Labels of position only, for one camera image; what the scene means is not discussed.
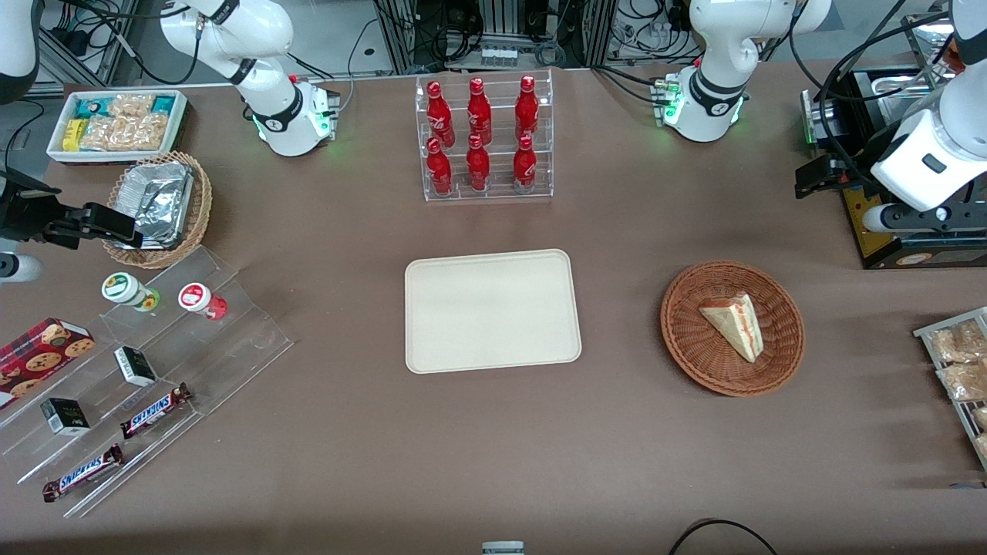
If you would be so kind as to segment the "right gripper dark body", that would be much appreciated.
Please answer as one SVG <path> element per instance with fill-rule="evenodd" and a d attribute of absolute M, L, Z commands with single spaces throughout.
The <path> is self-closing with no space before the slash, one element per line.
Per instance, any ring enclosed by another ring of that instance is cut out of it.
<path fill-rule="evenodd" d="M 50 222 L 62 217 L 57 187 L 25 173 L 1 173 L 1 236 L 11 241 L 29 241 Z"/>

